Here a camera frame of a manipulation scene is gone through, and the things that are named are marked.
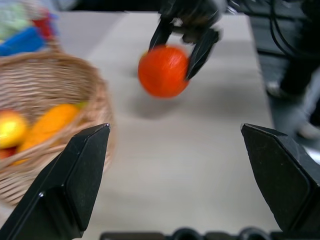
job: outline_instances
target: fruit in basket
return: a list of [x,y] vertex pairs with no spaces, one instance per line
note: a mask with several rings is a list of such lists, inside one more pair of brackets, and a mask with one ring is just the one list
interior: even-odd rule
[[187,86],[188,57],[175,46],[157,46],[143,56],[138,77],[143,88],[152,96],[172,98]]
[[64,103],[49,109],[32,126],[25,141],[18,147],[18,152],[32,148],[53,137],[70,124],[80,109],[75,104]]
[[11,157],[12,155],[16,154],[16,151],[17,151],[17,148],[15,146],[10,148],[0,149],[0,160]]
[[0,111],[0,149],[21,144],[27,136],[27,120],[13,110]]

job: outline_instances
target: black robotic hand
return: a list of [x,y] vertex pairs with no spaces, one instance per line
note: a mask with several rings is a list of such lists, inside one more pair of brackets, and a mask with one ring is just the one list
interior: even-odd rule
[[226,0],[164,0],[149,51],[166,44],[173,32],[182,34],[185,43],[194,44],[185,78],[190,80],[205,64],[219,40],[219,33],[212,25],[219,19],[225,3]]

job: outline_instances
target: yellow fruit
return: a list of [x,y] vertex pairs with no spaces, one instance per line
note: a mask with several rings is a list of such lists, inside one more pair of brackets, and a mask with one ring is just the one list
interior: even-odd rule
[[21,144],[27,135],[26,119],[12,110],[0,111],[0,149]]

